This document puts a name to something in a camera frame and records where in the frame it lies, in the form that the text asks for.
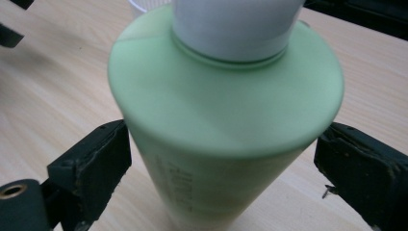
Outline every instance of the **metal grommet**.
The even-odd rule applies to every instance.
[[[27,190],[27,185],[23,185],[23,184],[9,186],[0,192],[0,199],[13,198],[15,196],[18,196],[24,193],[24,191],[26,190]]]

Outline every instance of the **clamp jaw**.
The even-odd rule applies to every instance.
[[[18,7],[27,10],[34,0],[11,0]],[[8,48],[16,47],[24,36],[20,35],[18,32],[6,27],[0,22],[0,45]]]
[[[123,120],[99,126],[48,167],[49,178],[0,187],[0,230],[86,231],[132,164]]]
[[[408,157],[347,125],[333,123],[318,139],[315,165],[375,231],[408,231]]]

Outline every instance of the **white object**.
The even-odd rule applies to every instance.
[[[193,50],[254,62],[286,47],[304,0],[173,0],[173,30]]]

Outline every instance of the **light wood surface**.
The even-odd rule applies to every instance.
[[[320,13],[300,18],[344,68],[336,121],[408,153],[408,42]],[[0,22],[25,35],[0,47],[0,185],[47,178],[46,166],[97,126],[121,118],[107,81],[115,38],[132,20],[126,0],[37,0],[27,12],[0,0]],[[313,164],[311,145],[237,219],[232,231],[366,231]],[[175,230],[136,147],[133,165],[91,230]]]

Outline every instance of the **bottle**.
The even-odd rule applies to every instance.
[[[109,81],[180,230],[225,230],[333,121],[344,80],[303,0],[175,0],[132,22]]]

